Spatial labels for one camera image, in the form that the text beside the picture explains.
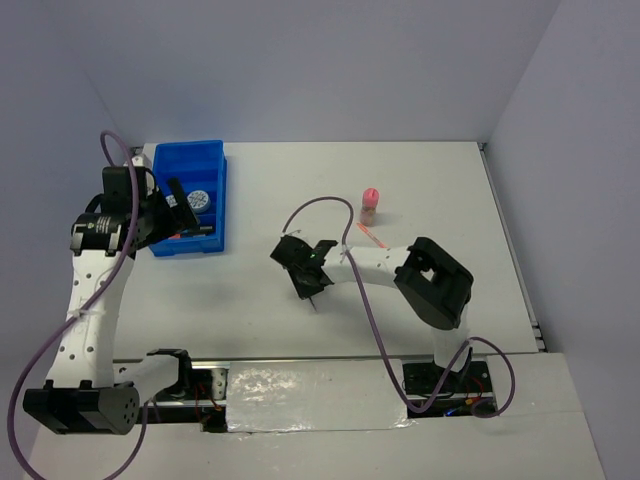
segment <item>pink bottle cap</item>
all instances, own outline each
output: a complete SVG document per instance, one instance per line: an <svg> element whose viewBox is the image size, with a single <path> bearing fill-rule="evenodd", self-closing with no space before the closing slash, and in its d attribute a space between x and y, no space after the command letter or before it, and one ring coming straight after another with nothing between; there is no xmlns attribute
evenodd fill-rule
<svg viewBox="0 0 640 480"><path fill-rule="evenodd" d="M367 188L362 194L362 205L367 208L376 208L380 193L375 188Z"/></svg>

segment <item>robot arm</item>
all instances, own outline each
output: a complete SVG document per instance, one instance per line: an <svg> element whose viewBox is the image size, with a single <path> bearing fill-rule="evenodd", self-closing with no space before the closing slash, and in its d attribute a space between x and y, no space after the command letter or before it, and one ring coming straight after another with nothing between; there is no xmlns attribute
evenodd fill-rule
<svg viewBox="0 0 640 480"><path fill-rule="evenodd" d="M434 362L446 367L468 336L471 273L424 237L409 247L349 247L349 252L364 283L397 288L418 317L433 328ZM302 299L328 285L355 281L351 264L336 241L322 240L312 248L300 238L284 235L271 258L288 271ZM452 370L462 370L467 358L461 355Z"/></svg>
<svg viewBox="0 0 640 480"><path fill-rule="evenodd" d="M78 321L63 335L41 389L25 392L23 407L58 434L128 433L143 403L161 390L179 394L189 387L191 361L184 350L157 350L135 367L114 375L113 344L120 303L136 252L197 226L177 179L169 180L176 205L170 207L144 157L134 157L139 191L137 235L113 283L89 311L79 311L122 255L127 236L131 179L127 167L103 170L104 193L97 195L72 228L73 289L70 314Z"/></svg>

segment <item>blue plastic bin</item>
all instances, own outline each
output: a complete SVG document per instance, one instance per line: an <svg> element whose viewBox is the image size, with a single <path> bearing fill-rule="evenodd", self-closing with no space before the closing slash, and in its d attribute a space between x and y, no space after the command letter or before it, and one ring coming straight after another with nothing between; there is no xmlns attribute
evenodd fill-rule
<svg viewBox="0 0 640 480"><path fill-rule="evenodd" d="M177 177L187 195L194 190L209 194L211 206L198 215L201 226L214 226L214 233L203 237L170 238L155 245L156 257L177 253L214 253L224 250L224 213L227 184L227 160L221 140L163 143L156 147L153 174L165 195L170 194L167 180Z"/></svg>

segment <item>white wall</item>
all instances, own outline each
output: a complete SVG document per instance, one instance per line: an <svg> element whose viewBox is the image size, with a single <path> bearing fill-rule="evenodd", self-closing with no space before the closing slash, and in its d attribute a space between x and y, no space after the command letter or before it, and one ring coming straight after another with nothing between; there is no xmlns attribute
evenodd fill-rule
<svg viewBox="0 0 640 480"><path fill-rule="evenodd" d="M545 337L609 480L640 448L640 3L563 0L489 142Z"/></svg>
<svg viewBox="0 0 640 480"><path fill-rule="evenodd" d="M101 187L98 135L112 123L40 2L2 2L0 58L0 411L6 412L19 369L64 321L70 228ZM45 360L28 385L41 385L50 364ZM18 425L28 452L37 424L20 413ZM2 478L19 477L6 434L0 462Z"/></svg>
<svg viewBox="0 0 640 480"><path fill-rule="evenodd" d="M44 0L129 140L488 139L559 0Z"/></svg>

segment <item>small bottle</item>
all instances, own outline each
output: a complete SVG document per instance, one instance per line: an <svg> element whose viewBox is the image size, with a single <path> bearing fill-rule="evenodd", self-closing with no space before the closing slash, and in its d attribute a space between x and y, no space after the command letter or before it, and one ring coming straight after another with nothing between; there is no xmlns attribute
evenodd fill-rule
<svg viewBox="0 0 640 480"><path fill-rule="evenodd" d="M360 209L360 223L369 227L373 224L373 216L376 214L376 207L380 194L375 188L367 188L362 194L362 208Z"/></svg>

